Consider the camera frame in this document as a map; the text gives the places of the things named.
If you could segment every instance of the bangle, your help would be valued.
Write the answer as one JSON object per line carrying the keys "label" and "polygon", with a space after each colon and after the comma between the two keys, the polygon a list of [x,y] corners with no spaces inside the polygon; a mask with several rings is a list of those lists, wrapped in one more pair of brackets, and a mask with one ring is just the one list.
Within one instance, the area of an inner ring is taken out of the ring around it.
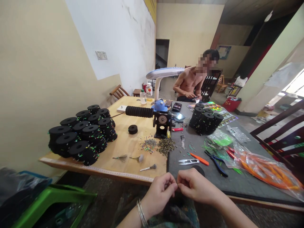
{"label": "bangle", "polygon": [[137,201],[136,204],[137,204],[137,209],[138,209],[140,220],[142,221],[142,226],[144,228],[149,227],[148,223],[147,223],[147,220],[146,220],[146,217],[143,213],[142,204],[140,203],[140,199]]}

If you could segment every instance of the wall outlet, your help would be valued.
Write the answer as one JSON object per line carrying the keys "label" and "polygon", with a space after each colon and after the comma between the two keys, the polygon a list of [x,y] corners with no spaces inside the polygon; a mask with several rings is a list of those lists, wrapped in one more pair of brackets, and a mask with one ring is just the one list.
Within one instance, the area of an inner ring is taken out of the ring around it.
{"label": "wall outlet", "polygon": [[106,52],[101,52],[101,51],[95,51],[95,52],[99,60],[108,59]]}

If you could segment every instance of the shirtless man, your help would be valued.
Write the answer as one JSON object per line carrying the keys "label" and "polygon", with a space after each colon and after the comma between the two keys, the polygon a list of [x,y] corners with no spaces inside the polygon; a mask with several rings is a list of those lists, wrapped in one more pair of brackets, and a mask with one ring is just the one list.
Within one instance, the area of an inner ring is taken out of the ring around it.
{"label": "shirtless man", "polygon": [[203,82],[208,75],[210,68],[215,66],[219,60],[219,52],[217,50],[208,49],[202,57],[199,58],[199,63],[196,66],[191,66],[185,69],[183,73],[178,76],[173,90],[178,93],[177,100],[185,102],[195,102],[192,100],[202,99],[201,88]]}

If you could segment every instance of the white bottle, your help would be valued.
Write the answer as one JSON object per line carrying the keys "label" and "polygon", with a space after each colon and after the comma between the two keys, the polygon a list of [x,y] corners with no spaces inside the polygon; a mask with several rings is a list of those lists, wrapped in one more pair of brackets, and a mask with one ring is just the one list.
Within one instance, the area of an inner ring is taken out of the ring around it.
{"label": "white bottle", "polygon": [[153,89],[150,82],[147,83],[146,93],[147,93],[147,101],[152,101]]}
{"label": "white bottle", "polygon": [[142,103],[143,105],[146,104],[147,103],[147,95],[146,95],[146,93],[143,89],[139,93],[139,96],[140,96],[140,103]]}

